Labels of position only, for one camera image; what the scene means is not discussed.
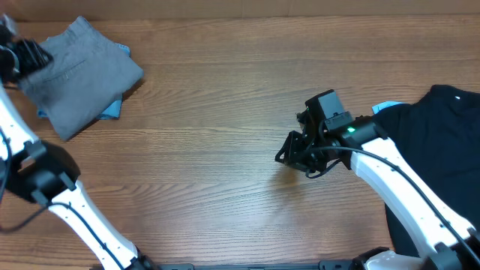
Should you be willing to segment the grey cotton shorts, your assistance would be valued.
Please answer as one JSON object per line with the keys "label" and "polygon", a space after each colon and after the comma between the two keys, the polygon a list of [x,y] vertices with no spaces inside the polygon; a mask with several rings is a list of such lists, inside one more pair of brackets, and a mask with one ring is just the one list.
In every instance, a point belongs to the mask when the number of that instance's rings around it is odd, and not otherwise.
{"label": "grey cotton shorts", "polygon": [[18,82],[66,141],[143,78],[142,68],[82,16],[40,44],[53,60]]}

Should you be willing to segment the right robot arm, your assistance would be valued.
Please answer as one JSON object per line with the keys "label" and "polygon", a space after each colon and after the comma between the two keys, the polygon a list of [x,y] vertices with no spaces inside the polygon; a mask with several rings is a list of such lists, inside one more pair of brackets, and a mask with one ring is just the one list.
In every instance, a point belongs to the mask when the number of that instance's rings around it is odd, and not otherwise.
{"label": "right robot arm", "polygon": [[447,206],[404,160],[395,143],[370,116],[353,118],[335,90],[318,94],[297,115],[275,160],[309,179],[342,163],[367,182],[412,239],[418,256],[377,247],[348,269],[478,269],[479,232]]}

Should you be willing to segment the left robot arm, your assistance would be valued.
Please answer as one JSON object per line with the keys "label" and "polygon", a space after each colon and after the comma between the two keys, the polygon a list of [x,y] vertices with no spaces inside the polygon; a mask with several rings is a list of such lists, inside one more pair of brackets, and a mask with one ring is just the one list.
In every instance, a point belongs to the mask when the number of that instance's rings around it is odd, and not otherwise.
{"label": "left robot arm", "polygon": [[[69,140],[143,77],[118,45],[83,18],[43,43],[1,27],[1,81],[15,83],[56,133]],[[36,136],[1,94],[1,189],[61,218],[104,269],[155,264],[101,214],[80,181],[80,168],[60,146]]]}

